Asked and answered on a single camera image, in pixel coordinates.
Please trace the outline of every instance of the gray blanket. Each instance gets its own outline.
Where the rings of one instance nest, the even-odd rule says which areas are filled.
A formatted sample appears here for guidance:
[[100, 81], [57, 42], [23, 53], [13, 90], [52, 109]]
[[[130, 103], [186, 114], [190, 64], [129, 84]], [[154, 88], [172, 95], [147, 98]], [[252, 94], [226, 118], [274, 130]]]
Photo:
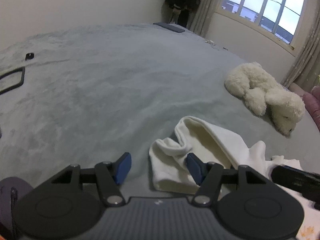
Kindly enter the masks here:
[[[28, 52], [35, 58], [24, 61]], [[266, 158], [296, 158], [320, 173], [320, 136], [308, 113], [286, 138], [225, 90], [227, 72], [241, 63], [193, 33], [155, 25], [82, 27], [13, 45], [1, 52], [0, 70], [26, 73], [23, 86], [0, 95], [0, 179], [37, 186], [70, 163], [93, 167], [128, 151], [124, 196], [169, 196], [152, 188], [148, 149], [186, 115], [238, 133], [248, 147], [263, 140]]]

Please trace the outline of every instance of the white wall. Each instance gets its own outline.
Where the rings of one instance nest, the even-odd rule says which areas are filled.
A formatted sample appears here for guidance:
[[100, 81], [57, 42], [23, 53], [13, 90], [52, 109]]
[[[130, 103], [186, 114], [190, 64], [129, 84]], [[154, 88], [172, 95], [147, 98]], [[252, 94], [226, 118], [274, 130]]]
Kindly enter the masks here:
[[206, 38], [246, 61], [259, 62], [267, 72], [281, 82], [305, 42], [315, 16], [317, 1], [307, 1], [294, 55], [252, 28], [218, 13], [212, 16]]
[[31, 35], [80, 25], [161, 21], [168, 17], [163, 3], [164, 0], [0, 0], [0, 50]]

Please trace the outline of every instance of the metal pivot screw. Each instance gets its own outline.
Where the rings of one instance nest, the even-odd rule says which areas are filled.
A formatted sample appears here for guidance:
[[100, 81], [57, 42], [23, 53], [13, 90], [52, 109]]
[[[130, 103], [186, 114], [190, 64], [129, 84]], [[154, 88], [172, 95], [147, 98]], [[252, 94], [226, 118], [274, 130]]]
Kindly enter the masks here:
[[199, 195], [194, 198], [195, 202], [198, 204], [207, 204], [210, 202], [210, 198], [205, 195]]
[[123, 201], [123, 198], [117, 195], [113, 195], [107, 198], [107, 202], [112, 205], [119, 205]]

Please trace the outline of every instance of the white cloth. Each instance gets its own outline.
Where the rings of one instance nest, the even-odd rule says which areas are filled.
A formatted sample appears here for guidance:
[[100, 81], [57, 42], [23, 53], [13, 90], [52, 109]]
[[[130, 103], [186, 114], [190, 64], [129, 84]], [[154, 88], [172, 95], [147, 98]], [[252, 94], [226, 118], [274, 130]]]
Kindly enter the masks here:
[[[194, 194], [198, 186], [185, 166], [187, 154], [193, 152], [202, 162], [213, 161], [230, 168], [241, 164], [249, 165], [269, 178], [275, 164], [285, 164], [302, 169], [298, 160], [285, 160], [274, 156], [272, 161], [265, 160], [266, 145], [258, 141], [248, 148], [240, 135], [210, 124], [193, 116], [183, 117], [174, 129], [177, 142], [171, 138], [157, 139], [150, 147], [153, 184], [162, 191]], [[303, 206], [305, 219], [298, 232], [300, 240], [319, 240], [320, 212], [310, 208], [312, 202], [299, 193], [282, 187], [295, 197]]]

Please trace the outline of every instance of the white stuffed animal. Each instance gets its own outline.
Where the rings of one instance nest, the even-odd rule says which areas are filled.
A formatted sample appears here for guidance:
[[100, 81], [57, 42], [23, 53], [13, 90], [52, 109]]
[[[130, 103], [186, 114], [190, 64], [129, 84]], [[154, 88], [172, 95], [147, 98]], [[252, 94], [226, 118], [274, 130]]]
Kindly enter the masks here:
[[245, 63], [231, 70], [224, 82], [231, 95], [243, 98], [256, 115], [265, 114], [267, 105], [277, 129], [290, 135], [305, 113], [302, 99], [285, 90], [259, 63]]

